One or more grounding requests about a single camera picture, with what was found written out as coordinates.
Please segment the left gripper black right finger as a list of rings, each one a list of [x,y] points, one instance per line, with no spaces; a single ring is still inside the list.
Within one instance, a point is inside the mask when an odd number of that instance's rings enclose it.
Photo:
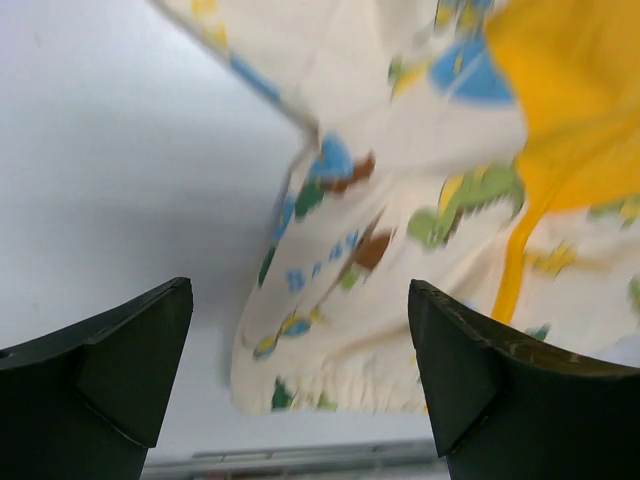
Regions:
[[[639,372],[563,350],[409,286],[439,457],[454,479],[635,479]]]

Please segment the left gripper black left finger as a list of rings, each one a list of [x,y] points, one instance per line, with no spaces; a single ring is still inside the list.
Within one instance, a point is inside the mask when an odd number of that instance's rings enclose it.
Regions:
[[[177,277],[2,349],[2,478],[139,478],[158,442],[192,312],[192,284]]]

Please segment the yellow patterned child jacket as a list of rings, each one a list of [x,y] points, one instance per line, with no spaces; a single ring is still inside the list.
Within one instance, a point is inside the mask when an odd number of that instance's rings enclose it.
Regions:
[[[311,133],[239,320],[240,411],[424,412],[414,279],[637,363],[637,2],[163,8]]]

